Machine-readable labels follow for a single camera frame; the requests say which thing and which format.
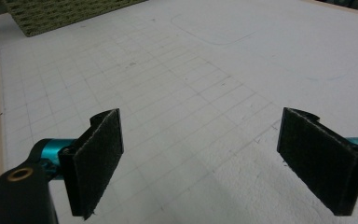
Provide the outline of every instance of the green woven mat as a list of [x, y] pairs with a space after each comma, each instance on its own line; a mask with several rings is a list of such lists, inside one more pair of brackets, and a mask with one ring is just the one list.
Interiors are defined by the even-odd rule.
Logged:
[[146, 0], [3, 0], [26, 36], [83, 21]]

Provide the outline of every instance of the white table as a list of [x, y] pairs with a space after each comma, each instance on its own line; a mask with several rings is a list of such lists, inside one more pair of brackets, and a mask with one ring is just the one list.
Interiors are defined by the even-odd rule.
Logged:
[[358, 223], [358, 202], [335, 217], [284, 166], [284, 106], [358, 136], [357, 11], [149, 0], [30, 38], [0, 16], [0, 172], [121, 109], [125, 154], [88, 223]]

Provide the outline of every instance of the table surface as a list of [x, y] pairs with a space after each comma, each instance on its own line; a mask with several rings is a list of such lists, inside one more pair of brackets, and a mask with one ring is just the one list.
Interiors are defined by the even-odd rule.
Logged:
[[[125, 154], [87, 223], [358, 223], [276, 151], [282, 109], [358, 136], [358, 12], [302, 0], [149, 0], [34, 37], [0, 15], [2, 169], [120, 108]], [[62, 181], [50, 190], [72, 217]]]

